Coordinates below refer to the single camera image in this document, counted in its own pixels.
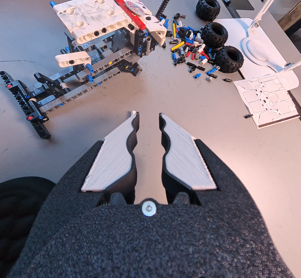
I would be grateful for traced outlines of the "white brick toy truck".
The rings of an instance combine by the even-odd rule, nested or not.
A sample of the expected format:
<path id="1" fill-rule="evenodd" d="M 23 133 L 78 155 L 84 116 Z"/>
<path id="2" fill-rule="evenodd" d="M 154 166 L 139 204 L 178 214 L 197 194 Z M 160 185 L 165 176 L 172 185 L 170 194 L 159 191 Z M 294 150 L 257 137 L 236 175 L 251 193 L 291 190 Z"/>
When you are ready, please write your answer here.
<path id="1" fill-rule="evenodd" d="M 28 87 L 1 71 L 5 87 L 42 139 L 47 114 L 120 74 L 120 68 L 138 76 L 138 60 L 162 46 L 167 29 L 140 0 L 71 0 L 50 3 L 66 28 L 68 47 L 55 57 L 64 68 L 47 77 L 35 73 Z"/>

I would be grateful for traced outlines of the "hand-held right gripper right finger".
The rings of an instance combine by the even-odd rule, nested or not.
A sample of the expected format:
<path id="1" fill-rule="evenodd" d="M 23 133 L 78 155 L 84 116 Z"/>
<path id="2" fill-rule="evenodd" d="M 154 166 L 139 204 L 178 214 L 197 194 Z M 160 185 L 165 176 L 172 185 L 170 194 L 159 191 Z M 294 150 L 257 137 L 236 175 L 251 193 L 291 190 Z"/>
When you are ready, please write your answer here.
<path id="1" fill-rule="evenodd" d="M 167 174 L 189 190 L 216 190 L 217 186 L 195 143 L 196 138 L 181 128 L 165 114 L 162 135 L 167 136 L 164 157 Z"/>

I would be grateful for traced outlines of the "pile of small brick parts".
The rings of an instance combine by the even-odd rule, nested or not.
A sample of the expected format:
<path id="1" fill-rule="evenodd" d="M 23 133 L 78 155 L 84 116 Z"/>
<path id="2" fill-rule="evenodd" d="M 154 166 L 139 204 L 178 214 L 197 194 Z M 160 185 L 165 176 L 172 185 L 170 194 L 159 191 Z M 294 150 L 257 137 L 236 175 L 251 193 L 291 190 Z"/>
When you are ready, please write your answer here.
<path id="1" fill-rule="evenodd" d="M 198 30 L 183 24 L 180 19 L 185 19 L 186 16 L 181 13 L 176 13 L 172 22 L 172 30 L 167 31 L 166 36 L 172 37 L 170 44 L 173 65 L 186 63 L 190 67 L 190 73 L 196 69 L 205 71 L 204 65 L 211 64 L 213 67 L 207 71 L 207 81 L 211 82 L 213 78 L 217 78 L 215 72 L 220 71 L 220 67 L 215 64 L 215 57 L 217 52 L 226 46 L 225 44 L 217 49 L 207 47 L 201 38 L 204 26 Z"/>

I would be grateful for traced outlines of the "grey desk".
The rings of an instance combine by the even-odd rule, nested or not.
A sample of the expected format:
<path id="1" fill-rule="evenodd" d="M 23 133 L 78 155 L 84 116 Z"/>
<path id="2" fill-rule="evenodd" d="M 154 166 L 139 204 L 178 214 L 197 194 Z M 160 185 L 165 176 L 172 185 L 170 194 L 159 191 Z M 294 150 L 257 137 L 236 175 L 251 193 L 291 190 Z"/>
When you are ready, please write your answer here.
<path id="1" fill-rule="evenodd" d="M 33 74 L 61 71 L 54 57 L 67 46 L 65 28 L 49 2 L 1 0 L 1 70 L 26 85 Z M 300 277 L 300 120 L 257 129 L 232 83 L 221 74 L 211 83 L 193 79 L 186 65 L 174 66 L 167 48 L 140 59 L 140 76 L 120 73 L 91 92 L 59 107 L 40 139 L 1 81 L 1 182 L 23 176 L 57 183 L 97 141 L 140 113 L 136 203 L 152 197 L 166 203 L 161 182 L 159 113 L 201 139 L 246 186 L 271 237 L 295 277 Z"/>

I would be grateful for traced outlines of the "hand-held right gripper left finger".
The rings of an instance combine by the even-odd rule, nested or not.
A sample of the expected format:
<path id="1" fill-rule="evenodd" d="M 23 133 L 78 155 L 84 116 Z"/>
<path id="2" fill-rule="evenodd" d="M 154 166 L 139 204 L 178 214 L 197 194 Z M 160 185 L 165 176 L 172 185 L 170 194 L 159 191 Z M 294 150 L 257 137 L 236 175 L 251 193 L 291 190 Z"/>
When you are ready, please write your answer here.
<path id="1" fill-rule="evenodd" d="M 137 145 L 139 113 L 108 134 L 81 187 L 82 192 L 130 192 L 137 183 L 133 150 Z"/>

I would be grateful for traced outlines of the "black toy tyre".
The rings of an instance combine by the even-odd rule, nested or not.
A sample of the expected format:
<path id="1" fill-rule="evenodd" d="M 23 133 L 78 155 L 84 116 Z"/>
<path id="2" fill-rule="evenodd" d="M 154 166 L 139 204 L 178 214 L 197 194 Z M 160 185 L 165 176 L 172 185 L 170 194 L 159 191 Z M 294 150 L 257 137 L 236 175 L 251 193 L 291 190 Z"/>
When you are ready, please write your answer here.
<path id="1" fill-rule="evenodd" d="M 226 43 L 228 31 L 223 25 L 217 22 L 211 22 L 204 26 L 201 38 L 207 47 L 217 49 Z"/>
<path id="2" fill-rule="evenodd" d="M 243 54 L 233 46 L 224 46 L 215 57 L 215 64 L 223 73 L 234 73 L 238 71 L 244 62 Z"/>
<path id="3" fill-rule="evenodd" d="M 220 4 L 217 0 L 199 0 L 196 13 L 200 19 L 212 22 L 220 13 Z"/>

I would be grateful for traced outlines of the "white sticker sheet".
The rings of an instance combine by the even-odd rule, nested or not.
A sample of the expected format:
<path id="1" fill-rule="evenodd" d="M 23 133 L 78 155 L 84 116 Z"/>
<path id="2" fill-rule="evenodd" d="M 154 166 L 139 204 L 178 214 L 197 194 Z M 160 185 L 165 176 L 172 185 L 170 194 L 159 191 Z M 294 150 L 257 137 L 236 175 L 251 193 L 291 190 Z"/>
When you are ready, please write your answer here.
<path id="1" fill-rule="evenodd" d="M 276 75 L 234 81 L 234 84 L 258 129 L 300 117 Z"/>

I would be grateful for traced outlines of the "white booklet stand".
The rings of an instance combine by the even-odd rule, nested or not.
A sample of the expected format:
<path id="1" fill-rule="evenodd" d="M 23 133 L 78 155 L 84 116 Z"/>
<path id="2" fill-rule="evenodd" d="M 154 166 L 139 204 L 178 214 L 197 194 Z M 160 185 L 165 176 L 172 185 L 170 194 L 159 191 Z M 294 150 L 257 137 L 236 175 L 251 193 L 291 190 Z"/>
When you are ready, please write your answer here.
<path id="1" fill-rule="evenodd" d="M 300 66 L 300 61 L 285 66 L 287 63 L 269 37 L 260 27 L 262 16 L 274 0 L 266 0 L 254 20 L 250 18 L 216 19 L 228 31 L 226 45 L 236 47 L 244 57 L 240 71 L 245 79 L 258 78 L 275 74 L 286 90 L 299 86 L 299 79 L 293 69 Z"/>

